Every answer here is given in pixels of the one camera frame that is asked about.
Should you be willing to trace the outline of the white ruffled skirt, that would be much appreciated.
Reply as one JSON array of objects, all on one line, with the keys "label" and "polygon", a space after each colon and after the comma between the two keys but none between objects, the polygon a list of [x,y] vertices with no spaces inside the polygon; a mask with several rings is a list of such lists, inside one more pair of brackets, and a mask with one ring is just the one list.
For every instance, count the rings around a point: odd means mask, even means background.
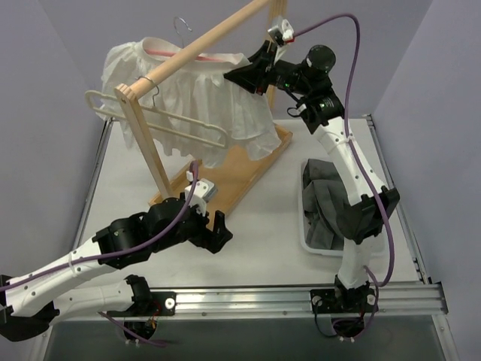
[{"label": "white ruffled skirt", "polygon": [[[111,48],[104,61],[102,92],[114,94],[117,85],[134,83],[178,51],[176,45],[152,37]],[[158,93],[156,107],[221,126],[228,133],[230,147],[244,148],[253,161],[263,159],[281,144],[268,100],[223,77],[249,63],[242,53],[203,53],[139,103],[145,105]]]}]

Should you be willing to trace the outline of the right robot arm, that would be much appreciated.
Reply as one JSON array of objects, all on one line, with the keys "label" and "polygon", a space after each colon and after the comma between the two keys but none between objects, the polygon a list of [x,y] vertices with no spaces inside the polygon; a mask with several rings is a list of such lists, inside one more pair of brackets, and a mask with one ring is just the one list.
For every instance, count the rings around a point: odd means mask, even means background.
[{"label": "right robot arm", "polygon": [[247,65],[228,71],[224,78],[252,94],[262,95],[269,86],[284,91],[295,101],[290,117],[300,117],[329,155],[346,190],[347,204],[337,214],[344,239],[341,266],[332,295],[323,299],[322,305],[330,311],[367,311],[371,309],[368,300],[374,295],[374,282],[367,270],[372,238],[383,236],[388,245],[386,281],[394,271],[389,218],[398,205],[399,193],[377,177],[358,148],[349,125],[347,103],[337,97],[329,77],[336,63],[334,52],[325,45],[315,45],[298,64],[281,60],[279,52],[280,47],[266,41]]}]

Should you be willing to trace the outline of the cream hanger with metal hook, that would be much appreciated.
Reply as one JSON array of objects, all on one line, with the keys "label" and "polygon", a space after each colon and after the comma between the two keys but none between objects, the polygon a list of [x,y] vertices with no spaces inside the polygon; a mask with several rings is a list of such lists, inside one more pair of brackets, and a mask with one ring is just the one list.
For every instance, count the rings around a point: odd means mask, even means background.
[{"label": "cream hanger with metal hook", "polygon": [[[157,95],[158,93],[154,93],[148,103],[141,105],[141,110],[153,140],[159,142],[165,152],[178,150],[181,153],[199,153],[204,150],[229,148],[228,133],[221,126],[162,110],[156,107]],[[128,149],[138,147],[120,101],[113,93],[88,90],[84,97],[89,108],[100,118],[120,123]]]}]

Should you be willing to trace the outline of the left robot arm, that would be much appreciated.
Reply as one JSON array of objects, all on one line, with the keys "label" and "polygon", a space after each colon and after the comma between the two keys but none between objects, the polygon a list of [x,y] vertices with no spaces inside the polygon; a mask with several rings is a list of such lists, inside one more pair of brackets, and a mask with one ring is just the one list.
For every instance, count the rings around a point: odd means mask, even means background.
[{"label": "left robot arm", "polygon": [[232,237],[223,212],[216,211],[211,220],[183,198],[169,198],[146,212],[115,220],[35,272],[1,276],[1,335],[9,341],[25,341],[58,322],[89,313],[154,314],[158,302],[141,276],[129,275],[102,287],[82,285],[186,241],[215,254]]}]

